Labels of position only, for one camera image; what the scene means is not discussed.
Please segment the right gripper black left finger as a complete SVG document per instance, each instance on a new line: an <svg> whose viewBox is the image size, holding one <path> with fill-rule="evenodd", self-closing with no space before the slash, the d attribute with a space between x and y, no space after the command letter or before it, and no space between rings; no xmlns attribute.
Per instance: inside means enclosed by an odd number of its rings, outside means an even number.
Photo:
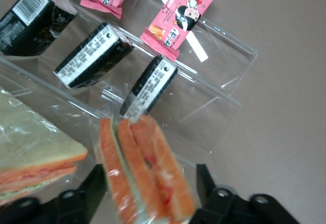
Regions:
<svg viewBox="0 0 326 224"><path fill-rule="evenodd" d="M77 189L69 189L41 203L26 197L1 212L1 223L90 223L107 191L103 166L97 164Z"/></svg>

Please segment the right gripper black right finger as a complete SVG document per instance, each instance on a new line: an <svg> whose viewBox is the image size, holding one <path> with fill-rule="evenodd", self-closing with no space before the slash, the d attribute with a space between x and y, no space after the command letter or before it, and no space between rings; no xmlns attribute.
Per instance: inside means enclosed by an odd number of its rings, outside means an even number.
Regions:
<svg viewBox="0 0 326 224"><path fill-rule="evenodd" d="M197 193L201 207L195 223L298 223L272 196L254 194L248 201L218 187L205 164L196 165Z"/></svg>

